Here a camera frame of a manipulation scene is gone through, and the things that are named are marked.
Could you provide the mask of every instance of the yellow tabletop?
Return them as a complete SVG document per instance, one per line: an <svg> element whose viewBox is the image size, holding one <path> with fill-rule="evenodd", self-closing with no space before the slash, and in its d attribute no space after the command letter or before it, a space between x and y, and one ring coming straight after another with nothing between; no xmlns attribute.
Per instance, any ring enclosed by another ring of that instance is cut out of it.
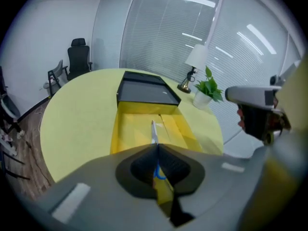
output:
<svg viewBox="0 0 308 231"><path fill-rule="evenodd" d="M132 69L97 70L68 82L49 102L40 128L45 163L57 182L86 162L110 154L116 118L116 92L124 72ZM194 94L177 89L177 83L162 79L181 98L179 109L204 152L222 154L223 140L210 108L193 106Z"/></svg>

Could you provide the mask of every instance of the floor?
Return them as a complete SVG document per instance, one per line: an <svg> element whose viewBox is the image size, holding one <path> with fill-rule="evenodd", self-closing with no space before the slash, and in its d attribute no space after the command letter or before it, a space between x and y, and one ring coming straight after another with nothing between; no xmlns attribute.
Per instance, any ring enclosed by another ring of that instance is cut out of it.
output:
<svg viewBox="0 0 308 231"><path fill-rule="evenodd" d="M16 138L16 131L10 132L13 143L16 146L16 159L25 163L21 165L7 157L5 163L7 169L15 174L29 177L30 180L15 179L7 175L13 189L32 200L40 197L54 181L46 167L41 147L40 147L40 131L39 127L43 113L47 107L48 101L26 116L19 126L26 132L24 137L20 140Z"/></svg>

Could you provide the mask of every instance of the lamp base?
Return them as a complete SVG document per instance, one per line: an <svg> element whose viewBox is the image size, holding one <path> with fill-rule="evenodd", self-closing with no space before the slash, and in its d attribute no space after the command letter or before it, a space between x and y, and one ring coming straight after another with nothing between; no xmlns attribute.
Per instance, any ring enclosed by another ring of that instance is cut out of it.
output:
<svg viewBox="0 0 308 231"><path fill-rule="evenodd" d="M178 89L185 92L185 93L191 93L191 91L192 91L188 87L183 88L181 84L178 84Z"/></svg>

